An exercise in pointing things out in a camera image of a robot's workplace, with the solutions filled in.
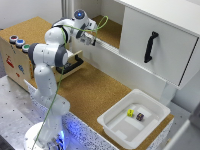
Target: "white tray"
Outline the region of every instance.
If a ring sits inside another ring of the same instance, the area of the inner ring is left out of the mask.
[[[134,110],[134,116],[128,117],[128,109]],[[144,115],[138,121],[138,113]],[[133,90],[97,121],[105,133],[126,149],[136,149],[147,136],[169,115],[170,109],[140,90]]]

